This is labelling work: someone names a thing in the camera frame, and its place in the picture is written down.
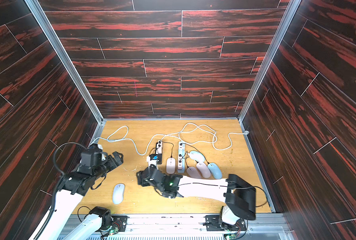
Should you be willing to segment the light blue mouse upper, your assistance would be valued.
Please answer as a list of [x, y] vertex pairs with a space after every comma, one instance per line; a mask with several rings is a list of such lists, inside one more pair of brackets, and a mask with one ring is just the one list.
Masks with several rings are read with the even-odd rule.
[[198, 151], [191, 151], [188, 155], [192, 160], [195, 160], [198, 163], [204, 163], [206, 160], [204, 155]]

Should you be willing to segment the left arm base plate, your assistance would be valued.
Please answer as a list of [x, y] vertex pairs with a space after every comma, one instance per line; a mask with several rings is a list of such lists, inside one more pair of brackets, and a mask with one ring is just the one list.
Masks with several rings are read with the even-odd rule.
[[117, 229], [118, 232], [126, 230], [128, 216], [126, 215], [111, 215], [102, 218], [101, 227], [96, 232], [108, 233], [110, 230]]

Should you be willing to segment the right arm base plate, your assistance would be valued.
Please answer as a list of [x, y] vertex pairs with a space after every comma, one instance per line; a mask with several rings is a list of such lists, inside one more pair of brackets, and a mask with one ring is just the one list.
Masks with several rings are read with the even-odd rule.
[[239, 219], [234, 225], [227, 224], [220, 220], [220, 215], [206, 215], [203, 226], [207, 231], [245, 231], [247, 229], [245, 221]]

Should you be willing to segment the black power strip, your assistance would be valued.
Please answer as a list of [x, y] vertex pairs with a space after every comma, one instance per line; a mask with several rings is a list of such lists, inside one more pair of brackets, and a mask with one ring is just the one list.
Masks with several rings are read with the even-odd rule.
[[156, 143], [156, 160], [158, 165], [162, 164], [162, 155], [163, 155], [163, 142], [162, 140], [159, 140]]

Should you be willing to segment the pink mouse middle right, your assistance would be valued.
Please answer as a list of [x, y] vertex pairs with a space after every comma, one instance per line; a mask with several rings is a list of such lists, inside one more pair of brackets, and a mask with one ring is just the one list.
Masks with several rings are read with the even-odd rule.
[[196, 168], [199, 170], [203, 178], [208, 179], [211, 177], [211, 172], [204, 162], [198, 162]]

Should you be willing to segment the light blue mouse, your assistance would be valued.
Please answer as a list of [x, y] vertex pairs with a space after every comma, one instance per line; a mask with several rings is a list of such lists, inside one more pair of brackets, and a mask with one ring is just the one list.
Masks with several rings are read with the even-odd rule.
[[215, 163], [209, 163], [207, 165], [208, 169], [210, 170], [210, 173], [212, 174], [212, 176], [219, 180], [219, 179], [222, 179], [222, 172], [220, 170], [220, 168], [218, 167], [217, 164]]
[[198, 163], [204, 163], [206, 160], [204, 155], [198, 151], [191, 151], [188, 155], [192, 160], [195, 160]]

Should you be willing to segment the white power strip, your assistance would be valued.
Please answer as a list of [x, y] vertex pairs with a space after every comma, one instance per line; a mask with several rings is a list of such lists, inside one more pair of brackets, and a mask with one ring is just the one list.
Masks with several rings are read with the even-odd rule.
[[177, 171], [180, 174], [185, 172], [185, 143], [180, 141], [178, 143], [178, 167]]

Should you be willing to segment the pink mouse lower right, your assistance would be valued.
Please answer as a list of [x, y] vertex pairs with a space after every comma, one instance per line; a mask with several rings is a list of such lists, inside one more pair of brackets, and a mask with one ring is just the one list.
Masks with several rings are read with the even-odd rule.
[[187, 174], [194, 179], [201, 179], [201, 174], [195, 167], [188, 167], [186, 170]]

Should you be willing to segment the pink mouse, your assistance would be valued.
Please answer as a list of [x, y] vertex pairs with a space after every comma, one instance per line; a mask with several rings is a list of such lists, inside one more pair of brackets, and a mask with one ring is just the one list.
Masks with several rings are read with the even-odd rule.
[[203, 178], [208, 179], [211, 177], [211, 172], [204, 162], [198, 162], [196, 168], [199, 170]]
[[176, 159], [175, 158], [168, 158], [166, 164], [166, 172], [168, 174], [174, 174], [176, 170]]
[[186, 170], [187, 174], [194, 179], [201, 179], [201, 174], [195, 167], [188, 167]]

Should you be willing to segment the white mouse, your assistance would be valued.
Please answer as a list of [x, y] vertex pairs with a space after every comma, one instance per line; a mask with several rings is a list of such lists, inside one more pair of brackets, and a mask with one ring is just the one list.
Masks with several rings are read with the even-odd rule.
[[114, 186], [113, 190], [113, 203], [119, 205], [124, 200], [125, 185], [120, 183]]

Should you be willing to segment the light blue mouse right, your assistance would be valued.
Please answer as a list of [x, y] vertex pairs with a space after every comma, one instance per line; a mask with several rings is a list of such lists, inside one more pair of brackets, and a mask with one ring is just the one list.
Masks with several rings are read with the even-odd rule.
[[207, 165], [208, 169], [210, 170], [210, 173], [212, 174], [212, 176], [219, 180], [219, 179], [222, 179], [222, 172], [220, 170], [220, 168], [218, 167], [217, 164], [215, 163], [209, 163]]

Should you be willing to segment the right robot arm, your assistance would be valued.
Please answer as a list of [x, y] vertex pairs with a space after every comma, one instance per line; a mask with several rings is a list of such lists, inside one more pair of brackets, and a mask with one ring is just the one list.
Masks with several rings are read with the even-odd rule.
[[195, 179], [183, 175], [167, 175], [150, 165], [136, 173], [138, 184], [154, 187], [162, 197], [174, 199], [198, 197], [225, 203], [221, 209], [221, 221], [234, 225], [237, 220], [256, 219], [256, 187], [235, 174], [226, 179]]

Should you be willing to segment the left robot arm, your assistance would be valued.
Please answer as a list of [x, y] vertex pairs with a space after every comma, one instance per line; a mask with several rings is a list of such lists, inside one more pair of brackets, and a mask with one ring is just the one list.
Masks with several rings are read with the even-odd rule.
[[[61, 178], [53, 193], [51, 207], [29, 239], [56, 240], [73, 210], [95, 184], [95, 180], [122, 165], [123, 162], [123, 154], [113, 152], [101, 165], [97, 166], [97, 171], [91, 176], [71, 172]], [[94, 207], [64, 239], [86, 240], [95, 232], [103, 232], [106, 237], [115, 231], [118, 232], [119, 227], [114, 223], [111, 211], [103, 207]]]

